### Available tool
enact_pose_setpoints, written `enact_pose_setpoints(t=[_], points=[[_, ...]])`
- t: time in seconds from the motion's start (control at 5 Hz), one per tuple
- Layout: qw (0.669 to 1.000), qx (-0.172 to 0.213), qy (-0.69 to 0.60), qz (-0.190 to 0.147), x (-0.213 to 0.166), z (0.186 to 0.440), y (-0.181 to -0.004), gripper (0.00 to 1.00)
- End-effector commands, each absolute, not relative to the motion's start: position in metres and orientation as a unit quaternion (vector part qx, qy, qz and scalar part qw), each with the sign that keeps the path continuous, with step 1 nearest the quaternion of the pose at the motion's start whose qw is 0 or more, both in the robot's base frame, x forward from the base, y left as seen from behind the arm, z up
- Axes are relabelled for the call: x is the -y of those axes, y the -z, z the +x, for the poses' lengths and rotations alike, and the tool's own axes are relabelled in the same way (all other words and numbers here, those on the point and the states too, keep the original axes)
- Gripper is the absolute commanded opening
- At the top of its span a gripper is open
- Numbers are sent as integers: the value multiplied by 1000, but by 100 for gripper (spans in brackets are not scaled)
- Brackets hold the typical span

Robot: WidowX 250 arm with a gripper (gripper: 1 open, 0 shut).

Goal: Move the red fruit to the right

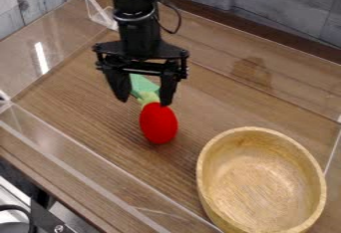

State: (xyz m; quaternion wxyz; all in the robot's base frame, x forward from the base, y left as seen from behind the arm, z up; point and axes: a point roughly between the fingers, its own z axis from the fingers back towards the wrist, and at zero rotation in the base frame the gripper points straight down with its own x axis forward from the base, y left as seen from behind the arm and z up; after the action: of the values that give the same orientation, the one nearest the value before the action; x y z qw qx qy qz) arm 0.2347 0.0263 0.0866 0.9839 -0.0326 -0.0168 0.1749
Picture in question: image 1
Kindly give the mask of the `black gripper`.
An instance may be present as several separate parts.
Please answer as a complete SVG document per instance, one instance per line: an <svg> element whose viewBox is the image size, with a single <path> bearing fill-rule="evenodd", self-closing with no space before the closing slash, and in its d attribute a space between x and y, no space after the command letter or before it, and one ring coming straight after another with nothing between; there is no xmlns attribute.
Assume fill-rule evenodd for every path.
<svg viewBox="0 0 341 233"><path fill-rule="evenodd" d="M130 74L162 76L161 102L171 104L178 80L188 78L189 51L161 41L145 55L129 54L123 42L98 43L93 47L98 56L97 68L105 73L117 99L129 100L133 84Z"/></svg>

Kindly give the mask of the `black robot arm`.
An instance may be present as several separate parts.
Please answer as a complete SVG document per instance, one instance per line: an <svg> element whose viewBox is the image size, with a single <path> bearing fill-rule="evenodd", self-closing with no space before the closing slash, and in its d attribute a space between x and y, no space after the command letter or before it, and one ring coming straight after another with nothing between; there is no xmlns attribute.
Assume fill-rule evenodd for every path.
<svg viewBox="0 0 341 233"><path fill-rule="evenodd" d="M163 0L114 0L113 17L119 26L121 40L98 43L97 68L103 72L119 101L129 100L134 89L131 74L161 78L161 103L173 102L177 84L188 78L189 50L163 40L162 31L174 34L161 22L159 4Z"/></svg>

